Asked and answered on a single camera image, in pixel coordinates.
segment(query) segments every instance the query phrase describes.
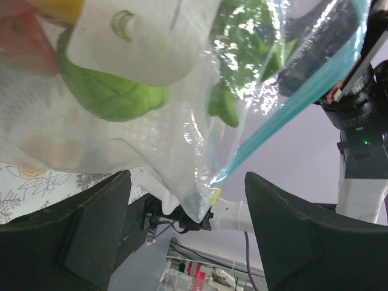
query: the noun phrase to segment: transparent plastic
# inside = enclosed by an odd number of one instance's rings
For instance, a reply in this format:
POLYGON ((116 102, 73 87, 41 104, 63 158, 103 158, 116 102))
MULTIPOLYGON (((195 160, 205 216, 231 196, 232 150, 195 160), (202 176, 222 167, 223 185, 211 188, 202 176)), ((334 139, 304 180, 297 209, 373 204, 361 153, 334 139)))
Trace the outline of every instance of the transparent plastic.
POLYGON ((368 0, 3 0, 0 162, 147 166, 200 222, 222 182, 349 71, 368 0))

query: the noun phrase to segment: floral pattern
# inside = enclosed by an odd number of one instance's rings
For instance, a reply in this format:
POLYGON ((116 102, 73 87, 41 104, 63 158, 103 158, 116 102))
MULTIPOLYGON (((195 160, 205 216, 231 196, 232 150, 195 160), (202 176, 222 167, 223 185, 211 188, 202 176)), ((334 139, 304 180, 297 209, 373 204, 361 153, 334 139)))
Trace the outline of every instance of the floral pattern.
MULTIPOLYGON (((35 170, 0 163, 0 224, 61 202, 110 175, 35 170)), ((130 203, 146 193, 132 183, 130 203)))

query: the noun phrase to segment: clear plastic bag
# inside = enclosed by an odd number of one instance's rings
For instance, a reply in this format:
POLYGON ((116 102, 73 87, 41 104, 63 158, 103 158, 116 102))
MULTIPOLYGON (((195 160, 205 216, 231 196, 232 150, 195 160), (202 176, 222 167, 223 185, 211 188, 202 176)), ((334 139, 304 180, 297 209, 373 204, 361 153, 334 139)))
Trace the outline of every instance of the clear plastic bag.
POLYGON ((228 174, 358 57, 369 1, 306 3, 3 0, 0 161, 150 166, 199 222, 228 174))

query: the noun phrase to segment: green toy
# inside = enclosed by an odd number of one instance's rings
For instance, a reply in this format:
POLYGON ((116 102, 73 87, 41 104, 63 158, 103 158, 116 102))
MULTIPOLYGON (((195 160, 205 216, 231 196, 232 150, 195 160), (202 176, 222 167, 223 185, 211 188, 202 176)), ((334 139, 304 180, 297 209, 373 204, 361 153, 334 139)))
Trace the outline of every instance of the green toy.
POLYGON ((78 102, 106 121, 129 121, 159 109, 170 97, 170 87, 156 88, 119 76, 78 67, 66 57, 72 31, 58 40, 61 75, 78 102))
POLYGON ((257 25, 273 26, 266 0, 222 0, 210 32, 221 79, 210 94, 209 115, 231 127, 239 124, 237 100, 250 97, 257 80, 264 82, 279 72, 296 43, 266 44, 254 31, 257 25))

